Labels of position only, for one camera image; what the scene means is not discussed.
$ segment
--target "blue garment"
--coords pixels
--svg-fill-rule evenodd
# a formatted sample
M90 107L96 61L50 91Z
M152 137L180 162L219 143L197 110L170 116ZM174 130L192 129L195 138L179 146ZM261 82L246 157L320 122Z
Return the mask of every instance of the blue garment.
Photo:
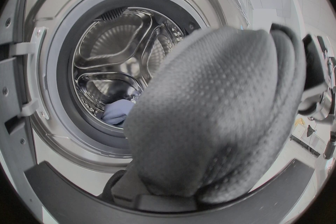
M118 100L105 106L101 120L111 125L122 125L134 103L125 99Z

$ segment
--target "robotic arm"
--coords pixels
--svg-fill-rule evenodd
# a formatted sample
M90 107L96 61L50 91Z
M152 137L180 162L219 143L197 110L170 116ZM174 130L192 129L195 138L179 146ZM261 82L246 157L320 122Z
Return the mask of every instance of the robotic arm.
M299 114L309 117L320 124L331 125L330 140L323 158L332 159L336 148L335 123L335 66L336 59L328 57L328 50L323 38L307 35L303 39L307 77L299 105Z

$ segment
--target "screw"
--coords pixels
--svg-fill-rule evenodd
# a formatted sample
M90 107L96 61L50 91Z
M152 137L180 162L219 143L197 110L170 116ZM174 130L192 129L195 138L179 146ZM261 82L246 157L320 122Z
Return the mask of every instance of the screw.
M191 29L191 30L193 30L194 28L195 28L195 24L193 24L192 22L189 24L189 28Z
M38 30L36 33L36 37L39 37L41 35L41 30Z
M6 20L5 25L6 25L6 27L8 27L10 24L11 24L11 19L9 18L9 19Z
M2 93L3 93L4 96L7 96L8 95L8 89L6 87L4 87L2 89Z

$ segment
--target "yellow cloth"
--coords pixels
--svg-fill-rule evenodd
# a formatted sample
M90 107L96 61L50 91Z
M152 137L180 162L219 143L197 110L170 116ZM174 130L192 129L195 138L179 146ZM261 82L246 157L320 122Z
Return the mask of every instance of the yellow cloth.
M298 118L296 121L295 121L295 127L298 125L298 124L301 124L301 125L305 125L305 122L303 121L303 118Z

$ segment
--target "textured gray fabric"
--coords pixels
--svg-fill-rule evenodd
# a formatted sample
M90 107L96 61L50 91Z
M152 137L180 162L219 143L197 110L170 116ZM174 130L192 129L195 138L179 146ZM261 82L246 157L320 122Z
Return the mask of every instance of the textured gray fabric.
M283 148L304 85L303 43L287 27L193 33L125 120L140 178L158 195L241 196Z

